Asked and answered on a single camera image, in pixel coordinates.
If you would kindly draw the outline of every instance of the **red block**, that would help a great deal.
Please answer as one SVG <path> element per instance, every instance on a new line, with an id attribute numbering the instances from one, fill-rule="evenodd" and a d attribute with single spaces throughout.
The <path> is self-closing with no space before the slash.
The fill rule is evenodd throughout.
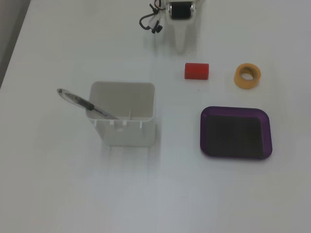
<path id="1" fill-rule="evenodd" d="M 185 79 L 207 80 L 209 64 L 186 63 Z"/>

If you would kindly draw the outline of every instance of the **ballpoint pen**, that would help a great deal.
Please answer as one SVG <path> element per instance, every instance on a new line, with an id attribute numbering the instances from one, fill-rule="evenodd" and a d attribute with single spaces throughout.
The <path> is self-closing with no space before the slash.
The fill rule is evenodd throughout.
<path id="1" fill-rule="evenodd" d="M 105 119 L 112 119 L 112 120 L 118 120 L 117 117 L 111 115 L 110 113 L 100 109 L 99 107 L 95 106 L 94 104 L 90 103 L 89 101 L 65 90 L 65 89 L 57 89 L 57 93 L 66 101 L 69 103 L 72 103 L 78 107 L 87 109 L 89 111 L 94 111 L 95 113 L 99 114 Z"/>

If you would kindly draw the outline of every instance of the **white table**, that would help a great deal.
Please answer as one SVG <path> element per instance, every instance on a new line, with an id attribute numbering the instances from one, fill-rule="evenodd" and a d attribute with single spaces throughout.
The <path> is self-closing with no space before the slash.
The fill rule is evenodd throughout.
<path id="1" fill-rule="evenodd" d="M 138 25 L 145 0 L 32 0 L 0 90 L 0 232 L 310 232 L 311 2 L 207 0 L 187 48 Z M 185 62 L 210 64 L 185 81 Z M 235 69 L 256 64 L 253 90 Z M 152 82 L 154 148 L 102 145 L 83 110 L 95 81 Z M 251 107 L 270 117 L 265 161 L 205 157 L 200 113 Z"/>

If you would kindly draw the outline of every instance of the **pen holder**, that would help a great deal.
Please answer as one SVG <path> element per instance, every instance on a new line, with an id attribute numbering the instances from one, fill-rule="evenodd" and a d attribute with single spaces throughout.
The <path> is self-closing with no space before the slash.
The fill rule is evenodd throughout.
<path id="1" fill-rule="evenodd" d="M 150 147 L 155 142 L 153 84 L 95 82 L 89 101 L 118 118 L 103 119 L 86 111 L 86 116 L 107 146 Z"/>

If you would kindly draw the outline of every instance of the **masking tape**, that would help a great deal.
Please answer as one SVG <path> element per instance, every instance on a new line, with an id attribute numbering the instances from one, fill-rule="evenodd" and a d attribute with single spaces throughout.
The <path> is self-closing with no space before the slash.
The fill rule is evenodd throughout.
<path id="1" fill-rule="evenodd" d="M 242 77 L 242 74 L 250 74 L 253 79 L 246 80 Z M 238 87 L 242 89 L 252 89 L 258 85 L 260 77 L 261 72 L 257 66 L 250 63 L 245 63 L 237 68 L 234 76 L 234 82 Z"/>

